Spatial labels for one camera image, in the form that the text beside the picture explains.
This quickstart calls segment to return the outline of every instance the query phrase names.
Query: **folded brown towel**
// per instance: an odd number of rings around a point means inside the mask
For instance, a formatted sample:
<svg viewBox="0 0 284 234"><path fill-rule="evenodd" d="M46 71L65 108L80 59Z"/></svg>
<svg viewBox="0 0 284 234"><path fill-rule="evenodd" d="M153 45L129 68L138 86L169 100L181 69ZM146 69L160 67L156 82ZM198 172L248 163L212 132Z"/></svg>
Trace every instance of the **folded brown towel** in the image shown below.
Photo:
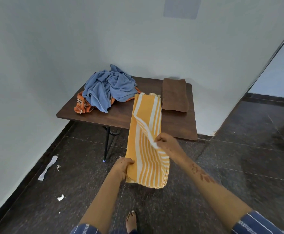
<svg viewBox="0 0 284 234"><path fill-rule="evenodd" d="M188 112L189 104L186 96L185 79L163 79L162 109Z"/></svg>

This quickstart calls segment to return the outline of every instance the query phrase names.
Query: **pile of clothes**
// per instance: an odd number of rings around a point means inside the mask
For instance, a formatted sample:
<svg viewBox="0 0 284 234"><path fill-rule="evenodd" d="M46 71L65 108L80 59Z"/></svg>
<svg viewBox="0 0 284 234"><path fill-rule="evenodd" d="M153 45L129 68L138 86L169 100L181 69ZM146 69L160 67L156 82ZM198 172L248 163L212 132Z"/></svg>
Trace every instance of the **pile of clothes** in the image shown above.
<svg viewBox="0 0 284 234"><path fill-rule="evenodd" d="M135 80L117 66L111 70L94 73L85 84L85 90L78 93L76 113L89 113L93 108L107 113L107 109L116 101L126 102L140 93Z"/></svg>

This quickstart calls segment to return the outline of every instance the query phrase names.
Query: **left hand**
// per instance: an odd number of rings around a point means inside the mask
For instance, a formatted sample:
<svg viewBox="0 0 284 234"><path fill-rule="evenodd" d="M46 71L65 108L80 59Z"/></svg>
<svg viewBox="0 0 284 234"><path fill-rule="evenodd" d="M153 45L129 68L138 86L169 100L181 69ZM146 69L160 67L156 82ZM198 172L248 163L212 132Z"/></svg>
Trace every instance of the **left hand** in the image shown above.
<svg viewBox="0 0 284 234"><path fill-rule="evenodd" d="M112 167L111 172L116 173L121 180L124 180L127 177L127 167L130 164L134 164L131 158L120 157Z"/></svg>

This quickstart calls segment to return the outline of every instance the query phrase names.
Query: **metal table leg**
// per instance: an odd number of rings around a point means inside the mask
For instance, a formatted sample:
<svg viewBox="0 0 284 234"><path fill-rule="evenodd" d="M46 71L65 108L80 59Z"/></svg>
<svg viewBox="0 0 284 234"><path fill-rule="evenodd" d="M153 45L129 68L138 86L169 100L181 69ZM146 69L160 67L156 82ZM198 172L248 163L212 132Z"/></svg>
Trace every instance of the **metal table leg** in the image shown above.
<svg viewBox="0 0 284 234"><path fill-rule="evenodd" d="M113 143L113 140L114 140L115 136L117 136L117 135L119 135L121 133L121 130L119 130L119 131L117 130L115 133L113 133L113 132L111 132L111 128L110 127L103 126L103 128L106 130L105 149L104 149L104 157L103 157L103 162L105 162L106 161L106 156L107 156L107 154L108 154L108 152L110 150L110 147L111 147L111 145ZM110 144L108 144L108 140L109 140L110 135L112 135L113 138L112 138Z"/></svg>

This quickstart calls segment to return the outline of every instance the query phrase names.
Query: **brown tabletop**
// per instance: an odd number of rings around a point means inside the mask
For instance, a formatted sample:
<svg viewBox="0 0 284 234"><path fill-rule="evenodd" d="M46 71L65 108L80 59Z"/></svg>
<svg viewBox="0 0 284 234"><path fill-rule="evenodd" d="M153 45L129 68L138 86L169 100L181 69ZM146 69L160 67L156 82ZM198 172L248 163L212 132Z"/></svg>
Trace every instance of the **brown tabletop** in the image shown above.
<svg viewBox="0 0 284 234"><path fill-rule="evenodd" d="M145 94L162 94L162 80L141 77L133 78L138 84L137 87L141 92ZM84 90L84 86L82 86L77 93L81 92L82 90ZM189 111L187 113L183 113L162 110L162 132L171 134L179 139L193 141L197 140L197 132L191 84L186 84L186 91L190 104ZM57 113L58 118L129 129L134 100L124 103L116 101L112 107L108 109L108 113L100 112L99 110L94 109L90 113L78 114L74 111L77 93Z"/></svg>

